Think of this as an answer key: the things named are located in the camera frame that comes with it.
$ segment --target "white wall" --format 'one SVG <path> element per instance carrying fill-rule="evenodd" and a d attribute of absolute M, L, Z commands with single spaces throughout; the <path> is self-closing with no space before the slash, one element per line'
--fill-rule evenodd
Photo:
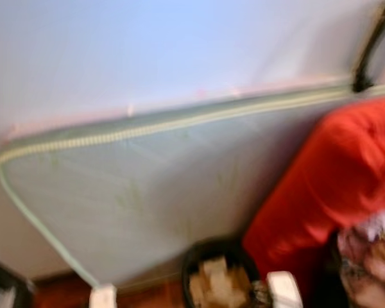
<path fill-rule="evenodd" d="M 19 123 L 345 76 L 378 2 L 0 0 L 0 140 Z M 67 268 L 1 188 L 0 260 L 27 277 Z"/>

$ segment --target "red fabric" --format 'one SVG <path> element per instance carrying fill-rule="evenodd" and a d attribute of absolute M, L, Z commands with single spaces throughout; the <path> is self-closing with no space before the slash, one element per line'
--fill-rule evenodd
<path fill-rule="evenodd" d="M 308 296 L 337 229 L 385 209 L 385 98 L 341 108 L 313 131 L 243 239 L 260 274 L 293 273 Z"/>

